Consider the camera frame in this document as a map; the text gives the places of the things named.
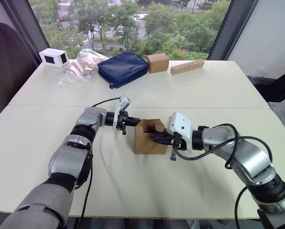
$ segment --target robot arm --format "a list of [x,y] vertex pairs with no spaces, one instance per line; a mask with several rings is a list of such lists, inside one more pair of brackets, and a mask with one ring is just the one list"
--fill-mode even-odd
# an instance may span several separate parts
[[[186,158],[178,153],[178,149],[190,149],[189,152],[209,151],[223,144],[213,153],[229,162],[230,168],[251,192],[260,208],[258,214],[264,227],[285,228],[285,182],[276,173],[269,156],[262,149],[244,140],[251,137],[239,137],[237,150],[232,155],[235,145],[234,129],[228,125],[220,125],[213,128],[203,126],[193,130],[191,121],[178,112],[169,118],[167,132],[173,140],[171,160],[176,160],[176,155],[191,160],[201,158]],[[153,141],[167,144],[168,141],[164,138],[167,138],[167,135],[162,133],[151,136]]]
[[70,135],[52,155],[49,178],[26,196],[0,229],[66,227],[75,187],[87,180],[92,168],[92,144],[99,127],[110,125],[125,132],[126,125],[135,126],[140,121],[125,111],[130,104],[127,97],[122,96],[120,104],[116,114],[98,107],[85,109]]

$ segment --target black cable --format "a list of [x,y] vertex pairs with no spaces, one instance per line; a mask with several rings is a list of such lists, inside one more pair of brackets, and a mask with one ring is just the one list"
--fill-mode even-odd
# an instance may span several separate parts
[[[260,138],[257,138],[257,137],[252,137],[252,136],[240,136],[238,137],[239,140],[242,140],[242,139],[252,139],[252,140],[255,140],[255,141],[258,141],[260,143],[262,143],[266,150],[267,150],[267,153],[268,153],[268,156],[270,158],[270,161],[272,162],[273,161],[273,155],[272,155],[272,151],[270,149],[270,147],[268,146],[267,143],[265,143],[263,140],[261,140]],[[221,144],[217,145],[216,147],[208,150],[207,152],[199,155],[199,156],[195,156],[195,157],[186,157],[186,156],[183,156],[181,155],[177,149],[173,148],[173,150],[175,150],[175,153],[181,158],[181,159],[184,159],[184,160],[198,160],[198,159],[201,159],[202,157],[204,156],[207,156],[208,154],[210,153],[213,153],[214,151],[218,150],[219,148],[223,147],[224,145],[230,143],[230,142],[233,142],[235,140],[235,138],[231,138],[231,139],[228,139],[226,140],[225,142],[222,142]]]
[[234,155],[236,154],[236,151],[237,151],[237,148],[238,148],[238,143],[239,143],[239,134],[238,134],[237,129],[233,125],[231,125],[231,124],[225,123],[225,124],[221,124],[221,125],[217,125],[217,126],[223,126],[223,125],[229,126],[234,131],[234,149],[232,151],[232,154],[227,159],[227,161],[226,161],[226,163],[224,165],[224,167],[226,169],[232,169],[232,167],[229,164],[231,163],[232,159],[234,158]]
[[99,102],[99,103],[97,103],[97,104],[94,104],[92,107],[95,107],[95,106],[98,106],[98,105],[100,105],[100,104],[102,104],[102,103],[106,103],[106,102],[108,102],[108,101],[112,101],[112,100],[116,100],[116,99],[120,99],[120,97],[104,100],[104,101],[102,101],[102,102]]
[[[252,140],[258,141],[258,142],[260,142],[261,144],[263,144],[263,145],[265,146],[266,150],[267,150],[268,157],[269,157],[270,161],[273,162],[273,154],[272,154],[271,148],[268,146],[268,144],[267,144],[265,141],[261,140],[260,138],[252,137],[252,136],[240,136],[240,137],[238,136],[237,140],[240,140],[240,139],[252,139]],[[182,158],[182,159],[184,159],[184,160],[197,160],[197,159],[200,159],[200,158],[202,158],[202,157],[204,157],[204,156],[206,156],[206,155],[212,153],[213,151],[215,151],[215,150],[217,150],[217,149],[223,147],[224,145],[226,145],[226,144],[228,144],[228,143],[230,143],[230,142],[232,142],[232,141],[236,141],[236,137],[235,137],[235,138],[228,139],[227,141],[225,141],[225,142],[223,142],[223,143],[217,145],[216,147],[212,148],[211,150],[209,150],[209,151],[207,151],[207,152],[205,152],[205,153],[203,153],[203,154],[201,154],[201,155],[199,155],[199,156],[196,156],[196,157],[185,157],[185,156],[181,155],[181,154],[178,152],[177,148],[175,148],[175,147],[173,148],[173,150],[174,150],[174,152],[175,152],[180,158]],[[232,158],[234,157],[233,153],[231,154],[231,156],[229,157],[229,159],[232,159]],[[234,205],[234,220],[235,220],[237,229],[240,229],[240,224],[239,224],[239,219],[238,219],[238,205],[239,205],[239,201],[240,201],[240,198],[241,198],[242,194],[243,194],[246,190],[247,190],[247,187],[244,187],[244,188],[240,191],[240,193],[239,193],[239,195],[238,195],[238,197],[237,197],[236,203],[235,203],[235,205]]]
[[234,204],[234,220],[235,220],[237,229],[240,229],[240,224],[239,224],[239,219],[238,219],[238,205],[239,205],[240,198],[242,194],[245,192],[245,190],[247,190],[247,187],[244,187],[241,190],[241,192],[239,193],[237,197],[236,203]]
[[84,204],[83,204],[83,208],[82,208],[82,213],[79,219],[79,223],[74,225],[74,229],[80,229],[81,226],[81,222],[83,220],[84,217],[84,213],[85,213],[85,208],[86,208],[86,204],[87,204],[87,199],[89,197],[89,192],[91,189],[91,184],[92,184],[92,178],[93,178],[93,166],[91,166],[91,176],[90,176],[90,182],[89,182],[89,186],[87,188],[86,194],[85,194],[85,199],[84,199]]
[[[112,99],[107,99],[107,100],[104,100],[104,101],[101,101],[97,104],[94,104],[92,107],[96,107],[102,103],[105,103],[105,102],[108,102],[108,101],[112,101],[112,100],[117,100],[117,99],[120,99],[120,97],[116,97],[116,98],[112,98]],[[92,185],[92,177],[93,177],[93,165],[91,166],[91,176],[90,176],[90,182],[89,182],[89,186],[87,188],[87,191],[86,191],[86,194],[85,194],[85,199],[84,199],[84,204],[83,204],[83,208],[82,208],[82,213],[81,213],[81,216],[79,218],[79,221],[76,221],[75,224],[74,224],[74,229],[80,229],[80,226],[81,226],[81,222],[83,220],[83,217],[84,217],[84,213],[85,213],[85,208],[86,208],[86,204],[87,204],[87,199],[89,197],[89,192],[90,192],[90,189],[91,189],[91,185]],[[76,186],[75,187],[75,190],[79,189],[82,185],[79,185],[79,186]]]

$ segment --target blue pouch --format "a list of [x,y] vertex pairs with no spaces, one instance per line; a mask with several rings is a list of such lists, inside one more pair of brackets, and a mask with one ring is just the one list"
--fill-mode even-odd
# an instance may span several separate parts
[[131,50],[98,64],[98,74],[110,88],[119,88],[147,73],[148,63]]

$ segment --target cardboard box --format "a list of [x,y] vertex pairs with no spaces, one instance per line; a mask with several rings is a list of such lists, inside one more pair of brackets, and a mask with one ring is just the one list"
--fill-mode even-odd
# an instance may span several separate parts
[[135,154],[165,154],[167,147],[149,139],[150,134],[162,132],[165,125],[160,119],[142,119],[135,127]]
[[169,66],[169,57],[165,53],[147,56],[148,72],[159,73],[164,72]]

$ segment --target car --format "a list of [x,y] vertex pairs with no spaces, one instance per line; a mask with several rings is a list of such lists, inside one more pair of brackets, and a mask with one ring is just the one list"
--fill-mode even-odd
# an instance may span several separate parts
[[59,20],[60,21],[67,21],[66,16],[60,17]]

